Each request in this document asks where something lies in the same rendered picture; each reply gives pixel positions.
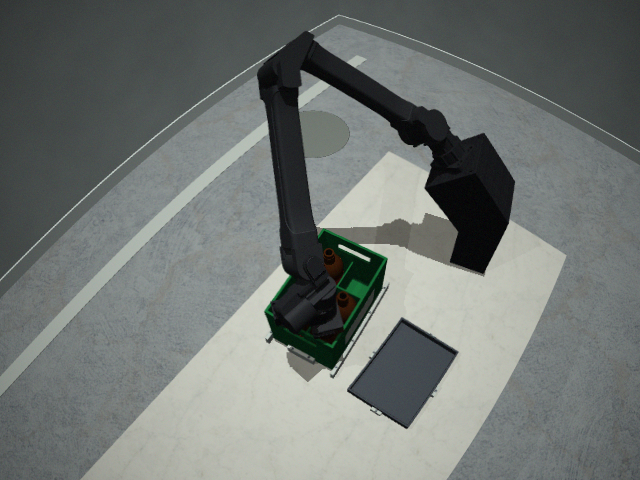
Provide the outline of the green crate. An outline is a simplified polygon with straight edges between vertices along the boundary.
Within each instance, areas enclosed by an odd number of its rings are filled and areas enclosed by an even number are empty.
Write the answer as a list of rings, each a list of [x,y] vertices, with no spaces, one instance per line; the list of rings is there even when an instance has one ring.
[[[336,285],[336,294],[346,291],[358,303],[343,325],[344,332],[339,333],[331,345],[321,339],[314,339],[310,334],[311,327],[307,331],[301,330],[297,333],[303,336],[302,338],[284,327],[276,326],[271,303],[264,313],[274,339],[295,347],[332,370],[380,293],[388,258],[324,228],[318,235],[318,241],[322,243],[323,253],[325,249],[331,248],[343,261],[344,274]],[[339,244],[370,258],[370,262],[339,248]]]

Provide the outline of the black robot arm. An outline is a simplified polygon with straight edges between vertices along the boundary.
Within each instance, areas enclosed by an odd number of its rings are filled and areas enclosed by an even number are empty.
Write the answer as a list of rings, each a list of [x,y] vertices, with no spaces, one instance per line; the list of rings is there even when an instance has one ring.
[[[336,302],[336,283],[324,266],[311,208],[298,108],[300,70],[381,115],[405,144],[428,146],[434,158],[430,164],[433,170],[461,173],[477,152],[473,144],[463,144],[454,137],[440,111],[402,99],[324,49],[314,36],[304,31],[263,63],[257,73],[268,120],[281,261],[284,271],[296,279],[279,300],[270,303],[276,326],[286,327],[295,335],[307,324],[326,323],[326,312],[316,309],[327,310]]]

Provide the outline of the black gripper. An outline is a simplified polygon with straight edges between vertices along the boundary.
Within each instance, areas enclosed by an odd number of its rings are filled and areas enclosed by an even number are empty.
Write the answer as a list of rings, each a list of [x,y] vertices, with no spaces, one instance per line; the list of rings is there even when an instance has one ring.
[[[344,332],[344,328],[343,328],[343,321],[340,315],[340,310],[337,304],[337,309],[336,309],[336,302],[335,304],[327,309],[327,310],[318,310],[316,309],[316,311],[319,312],[326,312],[326,323],[324,324],[320,324],[320,325],[316,325],[316,326],[312,326],[312,333],[313,333],[313,337],[314,339],[329,339],[331,337],[333,337],[336,334],[339,333],[343,333]],[[333,330],[333,331],[332,331]],[[339,331],[337,331],[339,330]],[[330,332],[328,332],[330,331]],[[326,333],[324,333],[326,332]]]

